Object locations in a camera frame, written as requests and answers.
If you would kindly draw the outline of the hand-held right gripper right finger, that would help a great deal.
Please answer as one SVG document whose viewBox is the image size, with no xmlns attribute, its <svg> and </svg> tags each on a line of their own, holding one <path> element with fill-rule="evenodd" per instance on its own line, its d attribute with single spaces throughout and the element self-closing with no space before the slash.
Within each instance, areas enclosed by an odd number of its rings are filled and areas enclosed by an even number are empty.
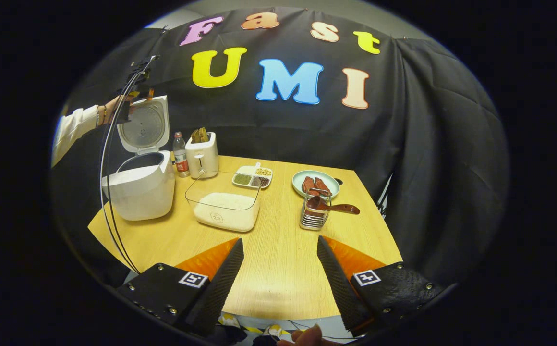
<svg viewBox="0 0 557 346">
<path fill-rule="evenodd" d="M 344 327 L 354 336 L 415 317 L 445 293 L 402 261 L 385 264 L 328 236 L 316 255 L 329 282 Z"/>
</svg>

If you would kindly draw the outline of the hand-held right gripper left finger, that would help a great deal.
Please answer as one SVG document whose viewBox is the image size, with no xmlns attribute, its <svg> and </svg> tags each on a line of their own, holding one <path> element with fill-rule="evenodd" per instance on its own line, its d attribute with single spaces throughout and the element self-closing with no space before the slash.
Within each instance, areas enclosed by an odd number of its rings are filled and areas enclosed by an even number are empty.
<svg viewBox="0 0 557 346">
<path fill-rule="evenodd" d="M 234 238 L 169 266 L 156 263 L 116 291 L 141 311 L 194 335 L 214 329 L 244 259 Z"/>
</svg>

